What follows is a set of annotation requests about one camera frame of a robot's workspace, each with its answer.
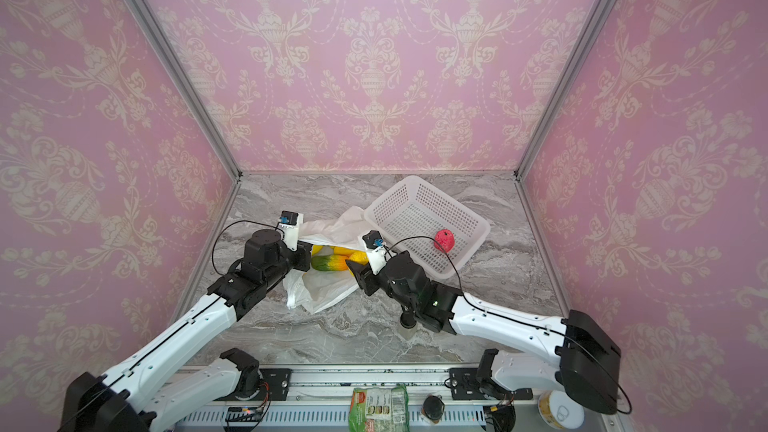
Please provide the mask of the white plastic bag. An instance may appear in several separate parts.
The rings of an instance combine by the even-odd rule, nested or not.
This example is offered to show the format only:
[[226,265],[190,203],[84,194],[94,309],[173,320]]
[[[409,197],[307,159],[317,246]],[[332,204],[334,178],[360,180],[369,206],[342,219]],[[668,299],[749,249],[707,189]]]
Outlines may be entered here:
[[373,228],[364,218],[364,210],[356,206],[336,219],[303,223],[299,227],[299,239],[311,246],[310,269],[292,271],[283,280],[286,306],[301,307],[315,314],[337,305],[358,290],[348,263],[368,263],[361,237]]

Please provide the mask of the pink red fruit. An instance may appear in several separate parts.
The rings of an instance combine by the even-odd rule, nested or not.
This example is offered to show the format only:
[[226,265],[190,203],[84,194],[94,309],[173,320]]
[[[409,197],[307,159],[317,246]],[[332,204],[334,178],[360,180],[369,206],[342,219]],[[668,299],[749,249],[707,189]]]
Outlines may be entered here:
[[434,246],[441,252],[450,252],[455,247],[456,239],[452,231],[442,229],[434,236]]

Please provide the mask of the white perforated plastic basket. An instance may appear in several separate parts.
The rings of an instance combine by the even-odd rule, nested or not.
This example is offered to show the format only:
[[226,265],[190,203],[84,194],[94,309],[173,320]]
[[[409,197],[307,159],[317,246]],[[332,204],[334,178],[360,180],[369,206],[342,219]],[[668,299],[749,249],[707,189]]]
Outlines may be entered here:
[[[364,218],[386,242],[407,250],[434,279],[448,279],[462,268],[485,242],[489,222],[418,176],[408,176],[365,210]],[[434,246],[435,234],[448,229],[456,243],[448,253]]]

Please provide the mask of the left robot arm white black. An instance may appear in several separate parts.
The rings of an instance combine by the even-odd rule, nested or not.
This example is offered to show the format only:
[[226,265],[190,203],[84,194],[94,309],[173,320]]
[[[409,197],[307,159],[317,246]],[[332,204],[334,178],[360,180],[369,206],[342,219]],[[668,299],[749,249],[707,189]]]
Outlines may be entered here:
[[99,376],[85,372],[67,388],[62,431],[167,431],[222,397],[267,393],[259,362],[231,348],[204,369],[171,377],[206,344],[247,315],[292,270],[306,271],[312,246],[296,225],[261,229],[243,257],[191,309],[127,359]]

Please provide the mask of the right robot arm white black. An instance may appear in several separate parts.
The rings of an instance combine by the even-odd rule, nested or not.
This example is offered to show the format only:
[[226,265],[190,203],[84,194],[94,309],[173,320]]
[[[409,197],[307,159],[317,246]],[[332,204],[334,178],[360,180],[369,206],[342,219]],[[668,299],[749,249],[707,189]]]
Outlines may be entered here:
[[547,380],[579,405],[604,415],[632,412],[619,408],[626,392],[619,383],[619,345],[588,314],[572,309],[565,317],[527,314],[483,301],[457,287],[429,278],[407,252],[346,261],[368,296],[378,291],[401,307],[401,324],[479,338],[527,353],[549,366]]

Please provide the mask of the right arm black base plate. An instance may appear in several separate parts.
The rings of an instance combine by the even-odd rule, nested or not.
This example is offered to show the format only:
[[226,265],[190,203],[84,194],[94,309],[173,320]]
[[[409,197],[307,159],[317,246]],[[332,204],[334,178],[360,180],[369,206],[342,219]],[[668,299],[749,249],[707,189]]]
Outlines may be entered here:
[[510,391],[501,387],[488,373],[480,372],[478,368],[450,368],[444,385],[450,389],[453,400],[525,401],[534,397],[530,388]]

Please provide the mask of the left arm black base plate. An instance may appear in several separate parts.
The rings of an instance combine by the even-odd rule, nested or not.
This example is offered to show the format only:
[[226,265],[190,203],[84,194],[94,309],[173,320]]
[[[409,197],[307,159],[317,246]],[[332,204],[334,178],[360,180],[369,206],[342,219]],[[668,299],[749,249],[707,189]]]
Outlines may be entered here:
[[245,373],[233,393],[243,401],[278,401],[287,399],[292,371],[288,368],[267,368]]

